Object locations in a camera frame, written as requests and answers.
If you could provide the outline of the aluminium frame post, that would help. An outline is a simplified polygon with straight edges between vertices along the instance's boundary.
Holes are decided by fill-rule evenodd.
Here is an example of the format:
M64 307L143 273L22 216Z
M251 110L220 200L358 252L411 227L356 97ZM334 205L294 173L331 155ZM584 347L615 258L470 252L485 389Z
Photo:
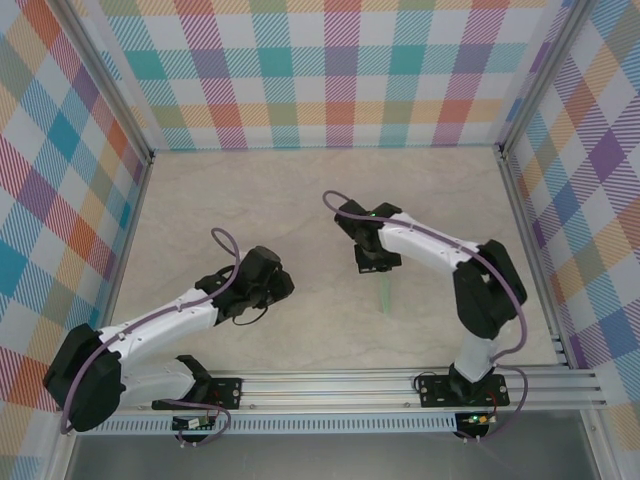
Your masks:
M152 164L154 159L153 149L139 128L99 50L95 47L80 16L76 13L71 0L49 0L49 2L51 7L57 8L58 18L65 25L65 29L70 34L81 59L87 65L88 72L96 81L98 89L106 96L107 102L113 108L115 116L121 122L127 137L132 141L137 152L142 155L146 163Z
M598 0L548 0L489 134L499 163L523 135Z

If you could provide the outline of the short aluminium frame leg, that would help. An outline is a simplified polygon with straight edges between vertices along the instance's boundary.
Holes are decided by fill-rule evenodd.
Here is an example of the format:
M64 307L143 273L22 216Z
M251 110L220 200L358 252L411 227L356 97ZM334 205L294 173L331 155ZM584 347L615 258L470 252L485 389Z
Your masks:
M618 480L617 465L600 411L581 410L580 414L600 480Z
M43 480L65 480L75 446L74 434L57 437L52 454L43 474Z

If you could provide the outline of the aluminium side rail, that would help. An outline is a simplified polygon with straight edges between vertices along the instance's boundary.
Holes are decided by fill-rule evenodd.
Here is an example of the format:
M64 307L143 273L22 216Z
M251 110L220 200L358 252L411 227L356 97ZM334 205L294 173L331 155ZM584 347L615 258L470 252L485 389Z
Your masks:
M148 190L148 186L151 180L155 160L156 160L157 152L155 150L151 150L147 155L144 163L144 168L141 176L141 183L138 192L138 196L134 203L134 208L129 218L128 228L126 230L126 236L124 238L123 249L121 251L121 255L116 263L116 268L114 271L113 281L111 282L111 286L109 287L109 295L107 297L107 301L105 304L105 308L99 320L97 321L97 330L101 331L103 328L108 327L111 324L111 321L114 316L114 311L117 305L119 293L121 290L122 282L124 279L124 275L127 268L127 263L129 260L130 252L133 246L136 229L139 223L139 218L142 213L144 202L146 198L146 193Z
M570 348L566 344L565 332L561 325L555 298L543 271L542 257L537 249L537 241L534 231L529 224L524 199L518 190L512 167L508 155L504 153L500 146L494 147L494 154L498 165L507 197L515 217L521 242L532 274L533 282L538 294L538 299L547 323L552 344L556 350L558 363L566 368L574 368L574 358Z

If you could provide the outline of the small black circuit board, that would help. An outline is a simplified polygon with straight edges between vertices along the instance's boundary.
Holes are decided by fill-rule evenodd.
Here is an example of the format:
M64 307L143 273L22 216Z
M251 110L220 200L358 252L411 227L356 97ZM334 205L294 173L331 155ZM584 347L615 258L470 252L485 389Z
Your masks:
M174 431L211 431L215 423L216 418L211 416L174 416L171 428Z

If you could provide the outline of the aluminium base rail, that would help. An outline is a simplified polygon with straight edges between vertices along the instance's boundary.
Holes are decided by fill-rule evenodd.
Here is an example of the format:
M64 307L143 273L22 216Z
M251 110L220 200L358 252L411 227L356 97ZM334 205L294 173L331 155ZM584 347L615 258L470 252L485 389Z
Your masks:
M380 413L418 411L410 368L337 369L326 371L212 371L214 377L243 379L242 413ZM589 410L607 406L604 391L591 370L521 367L499 369L505 378L512 411L527 392L525 411Z

